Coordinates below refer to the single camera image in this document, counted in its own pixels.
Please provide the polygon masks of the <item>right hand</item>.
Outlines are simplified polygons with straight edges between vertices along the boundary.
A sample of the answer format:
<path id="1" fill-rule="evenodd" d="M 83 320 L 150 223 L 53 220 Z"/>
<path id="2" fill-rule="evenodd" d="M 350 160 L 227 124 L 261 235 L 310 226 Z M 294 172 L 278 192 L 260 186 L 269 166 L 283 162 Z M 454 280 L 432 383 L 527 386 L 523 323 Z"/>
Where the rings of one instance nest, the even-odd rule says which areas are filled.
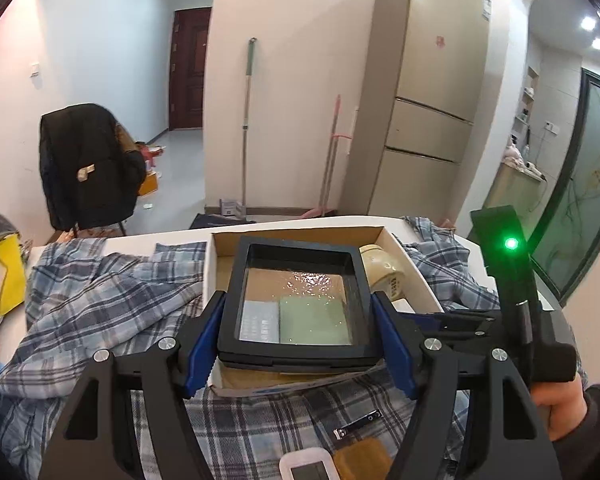
<path id="1" fill-rule="evenodd" d="M 530 394 L 538 408 L 548 409 L 546 428 L 552 442 L 570 434 L 588 414 L 579 374 L 571 382 L 538 382 Z"/>

